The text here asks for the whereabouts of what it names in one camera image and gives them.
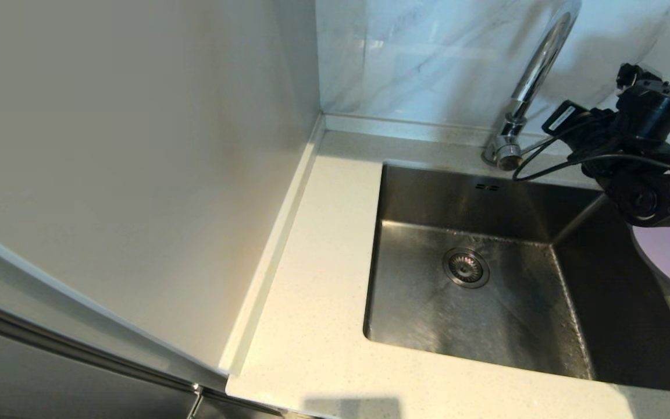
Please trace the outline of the white tall cabinet side panel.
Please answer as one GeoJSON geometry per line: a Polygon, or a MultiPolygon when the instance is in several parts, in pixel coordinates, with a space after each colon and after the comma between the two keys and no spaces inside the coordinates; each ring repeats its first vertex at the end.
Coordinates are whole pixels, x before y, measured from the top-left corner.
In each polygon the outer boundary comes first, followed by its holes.
{"type": "Polygon", "coordinates": [[[0,310],[223,390],[317,53],[315,0],[0,0],[0,310]]]}

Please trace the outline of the stainless steel appliance door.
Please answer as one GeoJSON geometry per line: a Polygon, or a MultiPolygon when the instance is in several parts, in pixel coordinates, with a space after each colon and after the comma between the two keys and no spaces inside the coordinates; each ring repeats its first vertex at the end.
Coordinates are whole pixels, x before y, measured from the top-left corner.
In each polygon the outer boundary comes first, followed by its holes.
{"type": "Polygon", "coordinates": [[[284,419],[0,310],[0,419],[284,419]]]}

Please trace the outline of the chrome gooseneck faucet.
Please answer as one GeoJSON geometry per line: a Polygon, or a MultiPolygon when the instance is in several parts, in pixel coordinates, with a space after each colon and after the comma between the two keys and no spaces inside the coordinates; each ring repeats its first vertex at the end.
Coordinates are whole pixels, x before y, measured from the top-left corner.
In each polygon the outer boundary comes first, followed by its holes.
{"type": "Polygon", "coordinates": [[[500,115],[495,134],[480,155],[482,161],[502,171],[519,169],[523,162],[519,135],[528,122],[527,113],[564,47],[582,8],[582,0],[562,0],[545,27],[510,101],[500,115]]]}

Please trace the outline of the stainless steel sink basin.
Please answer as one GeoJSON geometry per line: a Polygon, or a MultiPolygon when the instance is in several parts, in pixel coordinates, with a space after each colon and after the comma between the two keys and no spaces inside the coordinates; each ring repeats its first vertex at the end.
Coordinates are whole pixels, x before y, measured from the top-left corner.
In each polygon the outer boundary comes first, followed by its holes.
{"type": "Polygon", "coordinates": [[[603,193],[385,164],[364,336],[540,373],[670,392],[670,307],[603,193]],[[457,286],[447,250],[486,260],[457,286]]]}

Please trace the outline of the round metal drain strainer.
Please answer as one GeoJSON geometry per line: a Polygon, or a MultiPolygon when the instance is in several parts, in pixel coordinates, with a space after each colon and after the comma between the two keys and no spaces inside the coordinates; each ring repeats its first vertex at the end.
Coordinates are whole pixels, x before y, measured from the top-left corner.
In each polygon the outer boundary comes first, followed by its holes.
{"type": "Polygon", "coordinates": [[[445,276],[462,288],[478,289],[491,278],[486,260],[475,250],[454,247],[443,255],[441,262],[445,276]]]}

